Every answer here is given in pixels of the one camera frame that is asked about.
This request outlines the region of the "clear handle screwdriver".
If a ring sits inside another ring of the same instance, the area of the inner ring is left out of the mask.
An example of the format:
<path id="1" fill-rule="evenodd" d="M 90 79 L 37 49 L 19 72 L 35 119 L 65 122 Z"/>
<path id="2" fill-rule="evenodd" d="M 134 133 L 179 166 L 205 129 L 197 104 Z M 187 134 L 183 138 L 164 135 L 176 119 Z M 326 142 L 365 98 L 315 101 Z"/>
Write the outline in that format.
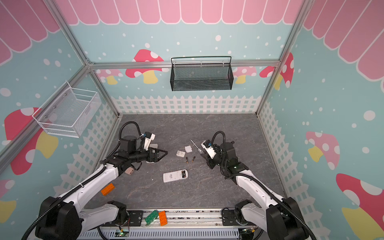
<path id="1" fill-rule="evenodd" d="M 194 143 L 193 140 L 191 140 L 191 142 L 192 142 L 192 144 L 197 148 L 197 150 L 198 150 L 198 152 L 199 152 L 200 154 L 203 154 L 203 153 L 204 153 L 204 152 L 200 149 L 200 147 Z"/>

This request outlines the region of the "white battery cover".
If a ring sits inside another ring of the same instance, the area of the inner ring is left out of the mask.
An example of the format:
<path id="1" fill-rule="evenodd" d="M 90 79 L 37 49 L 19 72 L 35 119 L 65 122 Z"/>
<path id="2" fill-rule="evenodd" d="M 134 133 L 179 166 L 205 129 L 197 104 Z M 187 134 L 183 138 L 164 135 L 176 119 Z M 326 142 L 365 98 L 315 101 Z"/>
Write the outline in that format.
<path id="1" fill-rule="evenodd" d="M 191 153 L 193 151 L 191 146 L 185 146 L 185 152 L 186 153 Z"/>
<path id="2" fill-rule="evenodd" d="M 177 153 L 176 153 L 176 156 L 177 157 L 180 157 L 180 158 L 183 158 L 184 156 L 185 156 L 185 152 L 183 152 L 183 151 L 177 151 Z"/>

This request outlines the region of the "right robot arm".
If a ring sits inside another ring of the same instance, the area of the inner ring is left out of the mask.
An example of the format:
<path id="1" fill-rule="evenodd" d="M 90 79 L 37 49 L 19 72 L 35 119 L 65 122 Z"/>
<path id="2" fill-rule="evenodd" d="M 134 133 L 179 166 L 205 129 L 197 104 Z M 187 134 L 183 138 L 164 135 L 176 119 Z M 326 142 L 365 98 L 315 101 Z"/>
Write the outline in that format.
<path id="1" fill-rule="evenodd" d="M 210 169 L 220 168 L 221 174 L 244 189 L 253 198 L 235 206 L 234 214 L 240 224 L 252 223 L 271 240 L 315 240 L 316 236 L 305 223 L 298 203 L 291 197 L 275 193 L 241 163 L 234 142 L 227 142 L 225 133 L 216 132 L 212 139 L 201 143 L 202 157 Z"/>

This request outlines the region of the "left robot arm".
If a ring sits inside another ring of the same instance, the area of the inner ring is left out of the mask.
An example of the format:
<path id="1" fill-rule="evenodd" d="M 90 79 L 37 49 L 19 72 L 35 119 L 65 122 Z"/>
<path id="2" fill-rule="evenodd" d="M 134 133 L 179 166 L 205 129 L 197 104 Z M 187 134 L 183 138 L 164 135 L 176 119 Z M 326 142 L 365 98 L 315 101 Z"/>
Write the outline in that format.
<path id="1" fill-rule="evenodd" d="M 100 167 L 83 182 L 60 195 L 46 198 L 40 207 L 37 219 L 22 236 L 28 239 L 31 233 L 42 240 L 76 240 L 82 233 L 111 223 L 123 226 L 129 223 L 130 215 L 125 204 L 109 201 L 105 205 L 86 210 L 85 205 L 113 180 L 121 176 L 134 163 L 157 163 L 162 159 L 161 150 L 152 148 L 155 134 L 142 133 L 138 123 L 132 121 L 123 124 L 135 125 L 138 137 L 122 137 L 114 150 L 100 162 Z"/>

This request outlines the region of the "orange brick on left arm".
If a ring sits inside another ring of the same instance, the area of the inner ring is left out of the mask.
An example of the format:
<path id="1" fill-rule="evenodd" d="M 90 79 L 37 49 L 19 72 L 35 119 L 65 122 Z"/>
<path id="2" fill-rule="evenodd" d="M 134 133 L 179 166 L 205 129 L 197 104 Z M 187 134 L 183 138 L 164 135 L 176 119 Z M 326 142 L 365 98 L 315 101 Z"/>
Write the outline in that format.
<path id="1" fill-rule="evenodd" d="M 103 196 L 107 196 L 109 193 L 111 193 L 113 190 L 115 189 L 115 186 L 114 184 L 109 184 L 107 185 L 106 187 L 104 187 L 102 190 L 101 190 L 101 194 Z"/>

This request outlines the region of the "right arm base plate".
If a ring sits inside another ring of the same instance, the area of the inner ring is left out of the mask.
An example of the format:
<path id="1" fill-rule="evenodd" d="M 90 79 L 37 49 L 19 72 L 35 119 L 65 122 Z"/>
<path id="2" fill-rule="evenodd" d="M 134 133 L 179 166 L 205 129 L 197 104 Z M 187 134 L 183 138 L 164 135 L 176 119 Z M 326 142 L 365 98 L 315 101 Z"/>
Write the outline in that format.
<path id="1" fill-rule="evenodd" d="M 253 223 L 241 223 L 239 220 L 237 220 L 234 209 L 223 208 L 221 210 L 221 218 L 223 226 L 255 226 Z"/>

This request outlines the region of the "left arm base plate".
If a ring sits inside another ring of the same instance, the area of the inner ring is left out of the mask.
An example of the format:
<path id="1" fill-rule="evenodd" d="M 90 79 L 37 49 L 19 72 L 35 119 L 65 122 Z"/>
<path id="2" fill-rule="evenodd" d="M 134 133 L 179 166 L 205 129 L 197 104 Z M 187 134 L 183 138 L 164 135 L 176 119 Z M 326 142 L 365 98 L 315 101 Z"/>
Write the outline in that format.
<path id="1" fill-rule="evenodd" d="M 140 227 L 143 220 L 143 211 L 126 211 L 126 214 L 118 213 L 117 218 L 107 222 L 102 227 Z"/>

